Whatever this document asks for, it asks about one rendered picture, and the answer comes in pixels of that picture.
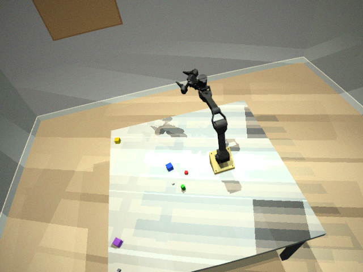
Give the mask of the blue block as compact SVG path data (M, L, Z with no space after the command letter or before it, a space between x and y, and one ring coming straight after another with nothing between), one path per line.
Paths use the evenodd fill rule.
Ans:
M170 172L170 171L172 171L174 168L173 168L173 166L172 166L172 164L171 164L171 162L170 163L168 163L168 164L166 164L166 168L167 168L167 170Z

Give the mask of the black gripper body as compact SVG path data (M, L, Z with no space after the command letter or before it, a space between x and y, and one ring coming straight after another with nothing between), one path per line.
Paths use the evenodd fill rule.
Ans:
M192 74L197 78L197 76L199 75L199 72L197 69L194 69ZM198 82L196 82L196 85L195 86L192 86L192 85L183 85L182 88L181 88L181 93L182 94L186 94L186 92L188 91L188 86L190 87L193 87L195 90L197 89L197 86L198 86Z

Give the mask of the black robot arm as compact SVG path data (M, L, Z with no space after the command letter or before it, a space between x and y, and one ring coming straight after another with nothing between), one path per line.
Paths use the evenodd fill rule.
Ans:
M212 124L213 128L217 132L218 135L218 145L219 149L217 149L217 154L215 155L215 159L218 164L225 163L230 161L230 154L226 149L226 139L225 139L225 132L227 130L228 122L226 116L221 112L221 108L215 103L212 98L212 91L210 86L207 86L207 76L205 74L199 75L199 79L197 79L193 74L189 74L187 81L188 85L195 86L196 82L198 82L197 90L199 92L199 97L202 99L203 102L206 102L209 106L210 110L212 111ZM207 90L209 89L209 90ZM220 114L224 118L213 121L214 115Z

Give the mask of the purple cube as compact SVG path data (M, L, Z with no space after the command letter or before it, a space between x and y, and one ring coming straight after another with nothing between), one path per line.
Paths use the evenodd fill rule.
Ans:
M112 244L120 248L122 243L123 243L122 240L115 238Z

